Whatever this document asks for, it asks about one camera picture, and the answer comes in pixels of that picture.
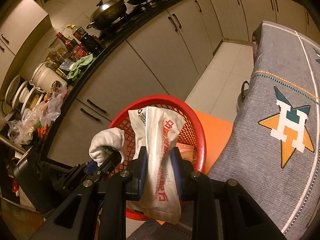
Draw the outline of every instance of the bottle cap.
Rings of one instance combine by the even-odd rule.
[[[74,24],[73,25],[67,25],[68,29],[73,29],[74,27],[76,27]]]

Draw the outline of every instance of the pot handle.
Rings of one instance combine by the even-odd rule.
[[[243,99],[245,99],[245,95],[244,95],[244,93],[243,93],[243,92],[244,92],[244,85],[245,85],[245,84],[248,84],[248,86],[249,86],[249,82],[248,82],[248,81],[244,81],[243,84],[242,84],[242,86],[241,86],[241,96],[242,96]]]
[[[96,23],[96,22],[91,22],[91,23],[89,23],[86,28],[87,28],[87,29],[92,28],[95,23]]]

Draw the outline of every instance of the screw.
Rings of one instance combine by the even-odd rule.
[[[228,179],[228,184],[230,186],[236,186],[238,182],[235,179]]]
[[[201,173],[199,171],[192,171],[191,172],[192,177],[198,178],[198,177],[200,177],[200,175],[201,175]]]
[[[120,176],[121,177],[128,177],[130,174],[130,171],[124,170],[120,172]]]
[[[85,187],[90,187],[91,185],[92,185],[92,180],[87,179],[83,182],[83,186]]]

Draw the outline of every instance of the green cloth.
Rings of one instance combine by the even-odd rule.
[[[93,55],[90,54],[88,56],[82,57],[76,63],[74,63],[72,69],[70,70],[67,78],[76,80],[77,76],[81,73],[81,67],[87,66],[93,60]]]

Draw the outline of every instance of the white cabinet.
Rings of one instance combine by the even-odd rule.
[[[262,21],[276,23],[276,10],[273,0],[241,0],[248,27],[249,41]]]
[[[124,41],[93,73],[77,99],[113,120],[130,103],[159,94],[168,93],[128,42]]]
[[[47,16],[34,0],[20,0],[0,24],[0,39],[16,55],[35,27]]]
[[[274,0],[277,23],[306,35],[306,15],[304,7],[292,0]]]
[[[241,0],[211,0],[211,2],[221,26],[222,36],[226,39],[249,41]]]
[[[320,31],[318,30],[315,22],[311,18],[310,14],[306,11],[307,16],[307,34],[306,36],[314,40],[318,45],[320,45]]]
[[[92,138],[109,124],[107,119],[75,99],[53,139],[48,158],[71,167],[91,161]]]
[[[14,54],[0,41],[0,84],[2,84],[5,75],[14,59]]]
[[[218,47],[222,40],[220,24],[210,0],[193,0],[204,22],[209,35],[212,51]]]
[[[185,100],[199,76],[170,14],[157,15],[127,41],[169,95]]]
[[[198,11],[194,0],[184,0],[168,9],[198,73],[202,74],[213,58],[213,51],[207,30]]]

